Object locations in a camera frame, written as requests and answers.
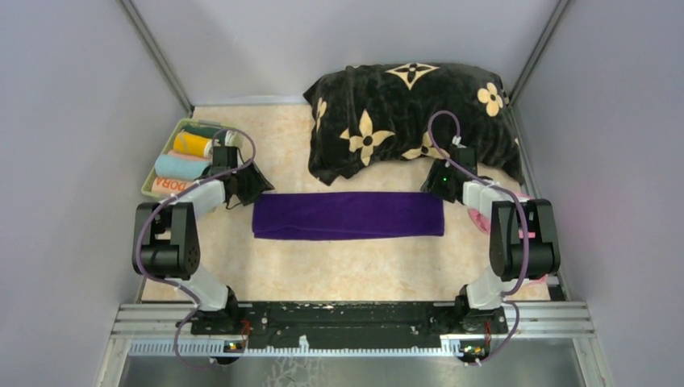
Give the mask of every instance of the yellow rolled towel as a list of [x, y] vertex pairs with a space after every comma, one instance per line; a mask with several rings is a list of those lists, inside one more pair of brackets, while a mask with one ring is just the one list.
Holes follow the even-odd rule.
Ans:
[[211, 157], [211, 139], [182, 131], [173, 139], [173, 150], [186, 155]]

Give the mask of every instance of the folded purple towel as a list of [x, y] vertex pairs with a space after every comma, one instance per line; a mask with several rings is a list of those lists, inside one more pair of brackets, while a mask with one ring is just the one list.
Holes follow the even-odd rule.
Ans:
[[276, 193], [254, 203], [255, 238], [349, 240], [444, 235], [443, 201], [418, 192]]

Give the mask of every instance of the beige tabletop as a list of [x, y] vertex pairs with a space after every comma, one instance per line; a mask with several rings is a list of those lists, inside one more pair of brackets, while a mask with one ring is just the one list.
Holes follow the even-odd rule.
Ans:
[[[196, 119], [231, 124], [254, 138], [256, 164], [277, 193], [417, 192], [432, 159], [373, 164], [326, 186], [309, 174], [313, 119], [308, 105], [197, 107]], [[248, 144], [244, 157], [250, 156]], [[480, 165], [509, 189], [515, 181]], [[202, 264], [242, 301], [447, 301], [489, 264], [489, 237], [460, 203], [444, 203], [444, 237], [353, 241], [254, 239], [252, 206], [217, 209], [198, 222]], [[186, 299], [148, 281], [144, 300]], [[511, 299], [548, 300], [545, 284], [525, 285]]]

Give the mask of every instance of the black pillowcase with beige flowers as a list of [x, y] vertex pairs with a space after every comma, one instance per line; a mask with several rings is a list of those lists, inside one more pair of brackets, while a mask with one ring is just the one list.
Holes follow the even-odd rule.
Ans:
[[[478, 161], [523, 182], [511, 112], [501, 78], [464, 64], [348, 66], [321, 77], [304, 98], [315, 120], [309, 171], [326, 185], [350, 178], [382, 160], [442, 157], [428, 137], [428, 120], [438, 110], [453, 112], [461, 143]], [[456, 124], [435, 119], [433, 134], [447, 149]]]

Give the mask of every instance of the blue rolled towel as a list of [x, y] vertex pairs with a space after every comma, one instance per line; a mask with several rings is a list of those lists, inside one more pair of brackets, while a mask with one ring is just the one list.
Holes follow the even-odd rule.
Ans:
[[154, 170], [157, 176], [193, 181], [200, 177], [208, 166], [209, 160], [185, 160], [179, 157], [160, 155], [154, 163]]

